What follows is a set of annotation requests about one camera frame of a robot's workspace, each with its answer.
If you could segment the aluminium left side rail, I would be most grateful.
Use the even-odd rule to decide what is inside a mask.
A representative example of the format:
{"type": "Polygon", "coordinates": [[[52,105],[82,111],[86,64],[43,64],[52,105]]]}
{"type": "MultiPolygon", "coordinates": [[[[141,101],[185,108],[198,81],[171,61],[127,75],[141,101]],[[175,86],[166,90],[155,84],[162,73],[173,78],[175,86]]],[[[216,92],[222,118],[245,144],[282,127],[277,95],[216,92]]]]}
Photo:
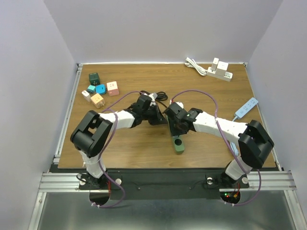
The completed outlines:
{"type": "Polygon", "coordinates": [[[67,128],[68,128],[68,124],[69,124],[69,120],[70,120],[70,116],[71,116],[71,112],[73,108],[76,91],[77,91],[79,80],[81,77],[82,69],[83,69],[83,64],[77,63],[77,71],[76,71],[76,75],[75,75],[75,79],[74,79],[74,83],[73,83],[73,87],[72,87],[72,91],[71,91],[71,95],[69,99],[69,104],[68,104],[68,108],[65,114],[64,123],[61,129],[60,137],[57,143],[56,151],[54,153],[52,164],[58,164],[60,157],[61,157],[62,148],[63,148],[63,144],[65,141],[65,136],[66,136],[66,132],[67,132],[67,128]]]}

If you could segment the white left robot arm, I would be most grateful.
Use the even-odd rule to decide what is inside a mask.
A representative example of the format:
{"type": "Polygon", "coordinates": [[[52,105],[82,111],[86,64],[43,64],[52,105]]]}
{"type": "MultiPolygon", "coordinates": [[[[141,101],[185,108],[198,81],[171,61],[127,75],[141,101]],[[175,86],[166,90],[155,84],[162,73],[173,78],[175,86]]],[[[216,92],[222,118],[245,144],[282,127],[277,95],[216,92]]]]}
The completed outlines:
{"type": "Polygon", "coordinates": [[[108,114],[90,110],[73,131],[70,140],[80,152],[87,172],[91,175],[90,183],[97,189],[106,185],[106,168],[101,152],[111,131],[121,128],[133,128],[148,121],[150,125],[167,124],[159,106],[156,104],[157,93],[142,92],[138,100],[127,109],[108,114]]]}

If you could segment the pink cube adapter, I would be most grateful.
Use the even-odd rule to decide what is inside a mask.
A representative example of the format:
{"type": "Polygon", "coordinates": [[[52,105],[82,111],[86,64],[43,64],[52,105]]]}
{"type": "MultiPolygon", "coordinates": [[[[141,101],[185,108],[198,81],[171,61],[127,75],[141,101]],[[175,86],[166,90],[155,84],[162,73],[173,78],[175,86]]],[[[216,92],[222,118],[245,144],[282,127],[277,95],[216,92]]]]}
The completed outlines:
{"type": "Polygon", "coordinates": [[[107,88],[107,92],[108,92],[109,96],[119,95],[118,84],[117,84],[116,81],[107,82],[106,88],[107,88]]]}

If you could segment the orange cube adapter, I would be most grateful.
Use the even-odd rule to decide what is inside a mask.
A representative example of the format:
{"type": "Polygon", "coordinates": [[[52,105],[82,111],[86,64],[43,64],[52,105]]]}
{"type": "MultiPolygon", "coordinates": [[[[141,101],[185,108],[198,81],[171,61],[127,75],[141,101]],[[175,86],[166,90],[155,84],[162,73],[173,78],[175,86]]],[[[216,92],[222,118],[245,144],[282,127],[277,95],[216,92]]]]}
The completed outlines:
{"type": "Polygon", "coordinates": [[[96,108],[101,108],[102,106],[105,105],[104,98],[98,93],[96,93],[95,95],[91,97],[91,102],[96,108]]]}

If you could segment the white power strip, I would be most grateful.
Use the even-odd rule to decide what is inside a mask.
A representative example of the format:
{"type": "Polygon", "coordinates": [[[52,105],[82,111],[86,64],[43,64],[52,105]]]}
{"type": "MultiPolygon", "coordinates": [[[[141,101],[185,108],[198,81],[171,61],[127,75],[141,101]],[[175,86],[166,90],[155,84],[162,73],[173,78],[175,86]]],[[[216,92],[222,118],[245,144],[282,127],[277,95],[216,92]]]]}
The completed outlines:
{"type": "Polygon", "coordinates": [[[231,81],[233,78],[233,74],[231,72],[226,71],[224,74],[217,73],[217,71],[213,71],[211,67],[208,67],[207,75],[224,81],[231,81]]]}

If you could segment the dark green charger plug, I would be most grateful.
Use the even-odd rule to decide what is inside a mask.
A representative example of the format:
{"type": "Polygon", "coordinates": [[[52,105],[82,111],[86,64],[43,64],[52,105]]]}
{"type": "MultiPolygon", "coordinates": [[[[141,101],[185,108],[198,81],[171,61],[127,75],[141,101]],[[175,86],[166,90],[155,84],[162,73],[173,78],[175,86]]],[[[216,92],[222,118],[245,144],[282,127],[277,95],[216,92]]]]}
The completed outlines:
{"type": "Polygon", "coordinates": [[[89,77],[89,82],[91,85],[93,86],[97,86],[97,85],[100,85],[100,77],[99,77],[99,74],[96,72],[96,73],[90,73],[88,75],[89,77]]]}

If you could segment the dark green power strip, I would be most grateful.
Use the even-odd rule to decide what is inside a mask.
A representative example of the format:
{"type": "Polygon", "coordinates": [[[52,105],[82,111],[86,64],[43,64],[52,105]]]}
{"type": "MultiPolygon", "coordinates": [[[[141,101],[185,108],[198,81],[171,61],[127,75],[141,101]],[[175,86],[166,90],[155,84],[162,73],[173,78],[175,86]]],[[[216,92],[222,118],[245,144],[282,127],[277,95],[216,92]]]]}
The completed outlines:
{"type": "Polygon", "coordinates": [[[182,154],[185,150],[181,135],[182,131],[176,127],[176,124],[167,116],[170,135],[176,154],[182,154]]]}

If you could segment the blue square adapter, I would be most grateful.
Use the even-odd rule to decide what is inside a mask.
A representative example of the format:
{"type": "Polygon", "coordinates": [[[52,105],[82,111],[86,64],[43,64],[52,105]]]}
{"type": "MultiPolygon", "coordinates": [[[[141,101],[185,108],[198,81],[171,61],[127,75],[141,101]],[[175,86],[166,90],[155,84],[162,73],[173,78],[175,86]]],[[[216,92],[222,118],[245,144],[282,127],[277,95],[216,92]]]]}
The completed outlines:
{"type": "Polygon", "coordinates": [[[100,95],[106,94],[106,87],[104,84],[96,85],[95,91],[100,95]]]}

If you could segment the aluminium front rail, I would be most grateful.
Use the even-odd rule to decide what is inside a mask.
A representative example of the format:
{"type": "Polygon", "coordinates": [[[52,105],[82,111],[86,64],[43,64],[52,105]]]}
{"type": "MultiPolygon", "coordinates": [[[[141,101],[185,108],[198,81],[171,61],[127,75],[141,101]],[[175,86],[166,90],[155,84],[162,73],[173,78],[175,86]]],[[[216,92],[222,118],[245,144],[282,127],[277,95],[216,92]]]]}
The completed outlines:
{"type": "MultiPolygon", "coordinates": [[[[240,188],[247,191],[296,190],[290,171],[251,172],[243,175],[236,183],[222,182],[219,171],[204,170],[115,170],[110,177],[116,181],[111,185],[113,191],[128,187],[136,190],[151,189],[186,189],[197,187],[232,191],[240,188]]],[[[40,192],[107,192],[107,185],[91,182],[85,173],[45,173],[39,185],[40,192]]]]}

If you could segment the teal usb charger plug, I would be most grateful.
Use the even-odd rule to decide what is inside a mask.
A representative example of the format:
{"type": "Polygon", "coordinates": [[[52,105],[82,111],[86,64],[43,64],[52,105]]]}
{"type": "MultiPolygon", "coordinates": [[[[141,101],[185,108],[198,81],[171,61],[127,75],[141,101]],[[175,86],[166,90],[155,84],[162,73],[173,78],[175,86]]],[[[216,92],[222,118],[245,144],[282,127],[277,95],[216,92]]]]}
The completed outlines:
{"type": "Polygon", "coordinates": [[[89,85],[87,87],[87,91],[90,93],[90,94],[93,94],[96,92],[96,87],[94,85],[89,85]]]}

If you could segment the aluminium rail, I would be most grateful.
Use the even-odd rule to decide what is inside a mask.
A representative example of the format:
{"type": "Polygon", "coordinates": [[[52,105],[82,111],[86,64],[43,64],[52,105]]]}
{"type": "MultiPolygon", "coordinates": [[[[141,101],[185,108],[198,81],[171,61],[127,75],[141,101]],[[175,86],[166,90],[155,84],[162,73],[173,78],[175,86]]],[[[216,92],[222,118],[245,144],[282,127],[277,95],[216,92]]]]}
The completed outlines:
{"type": "MultiPolygon", "coordinates": [[[[151,189],[186,189],[197,187],[232,191],[240,188],[247,191],[296,190],[290,171],[251,172],[243,175],[236,183],[222,182],[219,171],[204,170],[115,170],[110,177],[116,181],[111,185],[113,191],[128,187],[136,190],[151,189]]],[[[107,185],[91,182],[85,173],[45,173],[39,185],[40,192],[107,192],[107,185]]]]}
{"type": "Polygon", "coordinates": [[[77,71],[76,71],[76,75],[75,75],[75,79],[74,79],[74,83],[73,83],[73,87],[72,87],[72,91],[71,91],[71,95],[69,99],[69,104],[68,104],[68,108],[65,114],[64,123],[61,129],[60,137],[57,143],[56,151],[54,153],[52,164],[58,164],[60,157],[61,157],[62,148],[63,148],[63,144],[65,141],[65,136],[66,136],[66,132],[67,132],[67,128],[68,128],[68,124],[69,124],[69,120],[70,120],[70,116],[71,116],[71,112],[73,108],[76,91],[77,91],[79,80],[81,77],[82,69],[83,69],[83,64],[77,63],[77,71]]]}

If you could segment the light blue power strip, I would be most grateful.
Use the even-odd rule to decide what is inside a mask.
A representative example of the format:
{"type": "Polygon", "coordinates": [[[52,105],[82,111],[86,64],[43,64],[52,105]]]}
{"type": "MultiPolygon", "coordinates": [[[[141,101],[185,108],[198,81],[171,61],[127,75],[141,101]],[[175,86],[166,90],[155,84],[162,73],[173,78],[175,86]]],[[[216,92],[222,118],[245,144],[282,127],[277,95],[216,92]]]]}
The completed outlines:
{"type": "MultiPolygon", "coordinates": [[[[253,109],[258,104],[258,100],[254,97],[250,98],[243,106],[241,106],[235,113],[232,121],[240,120],[243,118],[251,109],[253,109]]],[[[237,149],[235,143],[228,142],[232,152],[235,156],[239,155],[239,150],[237,149]]]]}

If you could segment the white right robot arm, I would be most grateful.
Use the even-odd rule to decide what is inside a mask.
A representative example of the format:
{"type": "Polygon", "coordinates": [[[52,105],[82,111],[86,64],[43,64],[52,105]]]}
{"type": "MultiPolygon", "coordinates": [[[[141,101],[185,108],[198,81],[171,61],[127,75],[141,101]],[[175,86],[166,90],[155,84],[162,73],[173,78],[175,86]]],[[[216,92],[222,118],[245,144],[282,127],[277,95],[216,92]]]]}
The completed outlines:
{"type": "Polygon", "coordinates": [[[240,151],[238,156],[228,164],[221,174],[221,183],[231,187],[238,179],[250,173],[252,169],[261,169],[274,147],[274,142],[256,120],[249,123],[235,122],[216,118],[200,109],[186,111],[179,103],[171,103],[164,114],[174,123],[175,127],[187,132],[202,132],[221,137],[226,144],[235,143],[240,151]]]}

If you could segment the white square adapter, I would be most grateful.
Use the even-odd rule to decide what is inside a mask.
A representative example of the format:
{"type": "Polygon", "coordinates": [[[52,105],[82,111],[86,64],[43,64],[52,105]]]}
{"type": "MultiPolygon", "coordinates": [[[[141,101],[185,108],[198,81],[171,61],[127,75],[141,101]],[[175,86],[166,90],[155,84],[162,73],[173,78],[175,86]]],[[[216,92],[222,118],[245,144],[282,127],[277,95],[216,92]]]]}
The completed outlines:
{"type": "Polygon", "coordinates": [[[82,96],[84,97],[84,99],[88,102],[91,101],[91,95],[88,91],[82,91],[82,96]]]}

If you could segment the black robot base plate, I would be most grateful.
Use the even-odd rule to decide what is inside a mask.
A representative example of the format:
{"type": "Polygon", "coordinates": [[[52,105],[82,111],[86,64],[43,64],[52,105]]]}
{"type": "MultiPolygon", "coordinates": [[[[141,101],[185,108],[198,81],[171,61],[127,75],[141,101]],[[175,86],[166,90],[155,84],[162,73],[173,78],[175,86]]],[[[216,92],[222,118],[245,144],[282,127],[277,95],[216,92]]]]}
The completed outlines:
{"type": "Polygon", "coordinates": [[[89,173],[80,173],[79,189],[106,190],[111,200],[154,199],[220,199],[223,189],[234,192],[237,188],[249,187],[241,178],[232,181],[224,177],[223,168],[179,168],[179,169],[111,169],[108,175],[120,182],[117,186],[107,179],[95,179],[89,173]]]}

